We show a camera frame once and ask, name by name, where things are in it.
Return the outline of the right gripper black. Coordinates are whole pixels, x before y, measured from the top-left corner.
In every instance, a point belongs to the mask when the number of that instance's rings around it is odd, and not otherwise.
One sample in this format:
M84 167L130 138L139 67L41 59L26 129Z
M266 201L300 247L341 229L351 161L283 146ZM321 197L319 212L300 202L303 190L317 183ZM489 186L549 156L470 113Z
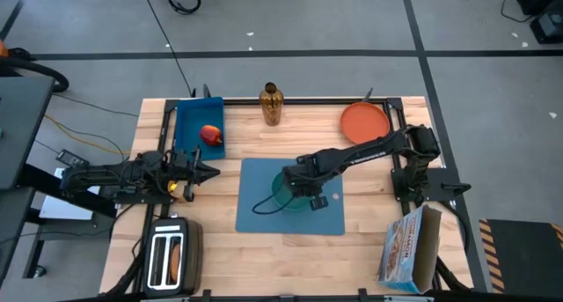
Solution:
M322 196L323 185L330 180L330 172L321 173L312 161L284 166L281 171L283 186L290 192L290 203L295 199L305 198L311 210L321 210L328 206Z

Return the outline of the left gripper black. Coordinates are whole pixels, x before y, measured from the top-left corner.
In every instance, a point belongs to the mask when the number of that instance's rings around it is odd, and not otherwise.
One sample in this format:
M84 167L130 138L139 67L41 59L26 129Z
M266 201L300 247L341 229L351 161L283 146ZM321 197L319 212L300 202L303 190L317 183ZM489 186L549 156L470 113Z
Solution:
M190 153L186 151L176 151L173 154L173 168L174 175L173 181L176 190L179 187L179 183L184 181L186 184L183 188L182 196L187 202L192 202L194 200L194 183L202 184L206 180L212 179L220 173L220 170L214 168L213 166L208 166L200 161L201 159L201 148L197 145ZM197 178L196 167L201 174Z

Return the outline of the teal bowl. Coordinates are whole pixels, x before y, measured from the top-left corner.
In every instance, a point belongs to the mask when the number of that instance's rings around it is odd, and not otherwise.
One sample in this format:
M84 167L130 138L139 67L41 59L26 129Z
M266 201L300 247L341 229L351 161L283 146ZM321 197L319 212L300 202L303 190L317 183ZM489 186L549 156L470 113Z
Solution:
M292 192L284 183L284 175L278 173L272 183L272 192L274 194L274 203L286 211L305 211L310 209L309 197L294 197Z

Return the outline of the red apple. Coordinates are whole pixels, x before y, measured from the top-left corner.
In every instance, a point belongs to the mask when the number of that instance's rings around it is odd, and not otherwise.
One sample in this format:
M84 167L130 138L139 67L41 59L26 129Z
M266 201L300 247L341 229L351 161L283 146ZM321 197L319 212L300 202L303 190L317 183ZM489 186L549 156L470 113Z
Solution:
M223 134L218 127L206 124L200 129L200 139L208 146L219 146L223 143Z

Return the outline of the orange plate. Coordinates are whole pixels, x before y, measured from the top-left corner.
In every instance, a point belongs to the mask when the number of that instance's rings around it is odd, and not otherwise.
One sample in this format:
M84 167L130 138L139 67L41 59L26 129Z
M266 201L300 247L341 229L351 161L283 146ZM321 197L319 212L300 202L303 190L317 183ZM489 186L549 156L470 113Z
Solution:
M357 102L342 112L340 130L353 144L364 144L386 136L391 125L381 108L368 102Z

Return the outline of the blue cinnamon cereal box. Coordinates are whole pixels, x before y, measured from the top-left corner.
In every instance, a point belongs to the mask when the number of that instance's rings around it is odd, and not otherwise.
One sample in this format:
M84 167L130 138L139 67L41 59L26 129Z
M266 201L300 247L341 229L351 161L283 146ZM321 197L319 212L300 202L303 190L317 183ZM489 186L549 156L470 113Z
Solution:
M423 294L432 288L442 213L427 205L388 226L377 281L388 288Z

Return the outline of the blue placemat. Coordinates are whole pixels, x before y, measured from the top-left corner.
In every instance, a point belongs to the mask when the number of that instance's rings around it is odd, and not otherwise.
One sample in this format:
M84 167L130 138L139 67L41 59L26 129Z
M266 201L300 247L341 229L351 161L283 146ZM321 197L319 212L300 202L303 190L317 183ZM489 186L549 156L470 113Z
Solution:
M236 215L237 232L315 234L345 233L343 180L340 176L322 187L328 206L321 210L286 211L274 203L272 183L287 158L245 158L241 164Z

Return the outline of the blue plastic bin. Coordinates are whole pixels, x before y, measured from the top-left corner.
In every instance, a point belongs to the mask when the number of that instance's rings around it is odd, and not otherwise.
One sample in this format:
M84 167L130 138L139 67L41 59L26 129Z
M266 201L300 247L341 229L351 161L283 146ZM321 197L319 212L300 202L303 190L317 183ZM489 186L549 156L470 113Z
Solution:
M203 125L218 127L223 134L223 143L208 146L200 139ZM224 101L221 97L182 100L177 105L177 117L174 134L174 150L191 152L197 145L201 148L202 160L224 158Z

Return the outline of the black and silver toaster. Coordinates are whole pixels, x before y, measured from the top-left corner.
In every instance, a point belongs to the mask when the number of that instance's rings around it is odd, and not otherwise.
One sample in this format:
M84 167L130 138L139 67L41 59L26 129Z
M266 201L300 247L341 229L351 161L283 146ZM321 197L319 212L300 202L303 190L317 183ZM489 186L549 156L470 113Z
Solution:
M172 247L180 244L178 281L171 283ZM152 223L145 250L143 291L149 298L193 295L201 284L202 226L185 217L159 218Z

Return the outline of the black power adapter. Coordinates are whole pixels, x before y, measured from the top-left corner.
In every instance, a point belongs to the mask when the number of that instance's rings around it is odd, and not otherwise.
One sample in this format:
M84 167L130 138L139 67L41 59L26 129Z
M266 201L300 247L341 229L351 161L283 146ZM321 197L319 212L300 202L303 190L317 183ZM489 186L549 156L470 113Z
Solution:
M63 163L68 167L73 166L88 166L90 162L84 158L78 157L78 155L68 151L68 150L61 150L56 158L57 161Z

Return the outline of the white board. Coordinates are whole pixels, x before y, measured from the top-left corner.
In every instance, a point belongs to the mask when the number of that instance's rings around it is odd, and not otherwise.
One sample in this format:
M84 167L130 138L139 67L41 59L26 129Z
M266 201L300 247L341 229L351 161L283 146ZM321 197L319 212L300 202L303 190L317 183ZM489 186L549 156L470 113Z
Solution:
M93 212L46 195L40 209L40 218L63 220L91 220Z

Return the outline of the black side desk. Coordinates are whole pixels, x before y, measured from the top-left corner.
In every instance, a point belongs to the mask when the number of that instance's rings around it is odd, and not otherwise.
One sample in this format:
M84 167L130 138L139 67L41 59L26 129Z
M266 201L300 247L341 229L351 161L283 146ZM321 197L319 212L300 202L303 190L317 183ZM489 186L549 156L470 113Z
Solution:
M32 207L37 192L106 217L116 214L112 201L88 190L64 196L59 178L27 163L54 85L51 77L0 77L0 287L24 225L45 223Z

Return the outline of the black hazard-striped mat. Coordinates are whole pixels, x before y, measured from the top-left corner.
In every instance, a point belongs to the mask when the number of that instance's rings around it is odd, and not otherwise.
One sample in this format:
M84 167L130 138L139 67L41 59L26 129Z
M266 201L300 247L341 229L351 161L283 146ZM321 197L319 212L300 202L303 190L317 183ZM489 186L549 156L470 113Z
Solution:
M553 223L479 220L493 292L563 299L563 228Z

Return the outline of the black floor monitor box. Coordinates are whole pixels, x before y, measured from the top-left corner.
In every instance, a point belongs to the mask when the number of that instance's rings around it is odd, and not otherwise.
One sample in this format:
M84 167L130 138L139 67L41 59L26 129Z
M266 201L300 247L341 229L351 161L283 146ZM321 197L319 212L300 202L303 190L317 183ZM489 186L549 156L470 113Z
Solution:
M530 23L539 44L563 43L563 11L545 11Z

